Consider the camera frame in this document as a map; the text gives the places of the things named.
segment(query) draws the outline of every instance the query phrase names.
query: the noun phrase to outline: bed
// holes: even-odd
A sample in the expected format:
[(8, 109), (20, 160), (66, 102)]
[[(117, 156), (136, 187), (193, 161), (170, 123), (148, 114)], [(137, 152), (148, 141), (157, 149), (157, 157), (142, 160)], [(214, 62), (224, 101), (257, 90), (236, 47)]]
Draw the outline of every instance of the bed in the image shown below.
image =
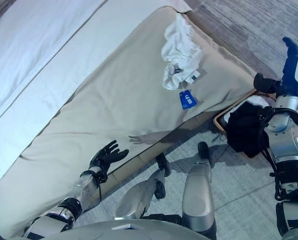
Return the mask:
[[(17, 0), (0, 20), (18, 16), (21, 8), (14, 8), (25, 2)], [(92, 7), (76, 27), (50, 47), (48, 57), (37, 57), (36, 69), (0, 109), (3, 238), (21, 235), (30, 220), (58, 203), (111, 140), (130, 152), (110, 167), (104, 193), (171, 146), (176, 131), (199, 126), (252, 89), (254, 71), (186, 14), (193, 41), (205, 52), (201, 74), (183, 89), (162, 87), (164, 32), (177, 12), (190, 10), (183, 1), (86, 4)], [(195, 107), (182, 109), (184, 89), (197, 100)]]

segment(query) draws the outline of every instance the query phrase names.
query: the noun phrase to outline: blue label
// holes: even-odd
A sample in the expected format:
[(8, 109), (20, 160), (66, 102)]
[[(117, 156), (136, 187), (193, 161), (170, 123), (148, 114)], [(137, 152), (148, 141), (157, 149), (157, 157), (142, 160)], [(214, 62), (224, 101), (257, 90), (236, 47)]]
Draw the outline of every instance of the blue label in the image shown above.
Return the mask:
[(180, 93), (180, 101), (183, 109), (189, 109), (197, 104), (189, 90)]

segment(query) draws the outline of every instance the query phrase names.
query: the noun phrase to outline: robotic hand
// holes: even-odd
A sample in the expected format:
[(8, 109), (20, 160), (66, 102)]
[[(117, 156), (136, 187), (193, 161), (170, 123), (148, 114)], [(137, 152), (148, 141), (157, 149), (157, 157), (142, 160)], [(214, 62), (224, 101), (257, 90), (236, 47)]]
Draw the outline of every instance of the robotic hand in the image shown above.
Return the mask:
[(83, 212), (102, 200), (100, 184), (107, 181), (110, 164), (122, 160), (128, 153), (127, 149), (118, 149), (116, 140), (98, 151), (91, 159), (89, 169), (81, 174), (67, 196), (59, 205), (36, 218), (23, 237), (38, 240), (71, 229)]
[(276, 93), (275, 108), (266, 107), (259, 113), (259, 145), (273, 169), (274, 197), (282, 201), (276, 205), (280, 235), (298, 239), (298, 46), (287, 37), (283, 41), (288, 51), (282, 80), (263, 78), (258, 73), (253, 84), (260, 92)]

